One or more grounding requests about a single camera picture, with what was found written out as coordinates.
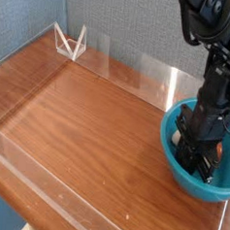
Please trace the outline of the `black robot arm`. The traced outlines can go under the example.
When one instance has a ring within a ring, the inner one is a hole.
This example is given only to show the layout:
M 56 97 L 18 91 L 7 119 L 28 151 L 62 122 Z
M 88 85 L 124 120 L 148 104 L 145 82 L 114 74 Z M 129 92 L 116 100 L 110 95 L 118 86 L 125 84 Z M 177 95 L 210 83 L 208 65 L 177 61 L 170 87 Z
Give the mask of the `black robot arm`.
M 176 159 L 183 169 L 212 181 L 230 131 L 230 0 L 179 0 L 182 36 L 209 52 L 204 83 L 193 108 L 181 105 L 176 118 Z

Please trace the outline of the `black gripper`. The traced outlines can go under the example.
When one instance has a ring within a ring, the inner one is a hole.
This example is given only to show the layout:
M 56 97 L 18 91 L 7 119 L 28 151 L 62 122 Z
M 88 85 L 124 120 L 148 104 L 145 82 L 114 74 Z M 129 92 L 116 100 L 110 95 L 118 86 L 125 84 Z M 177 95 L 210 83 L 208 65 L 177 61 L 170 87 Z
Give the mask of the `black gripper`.
M 181 105 L 176 125 L 181 133 L 177 161 L 189 175 L 196 171 L 203 182 L 212 182 L 221 161 L 218 148 L 230 126 L 230 102 L 218 102 L 211 92 L 200 89 L 194 110 Z

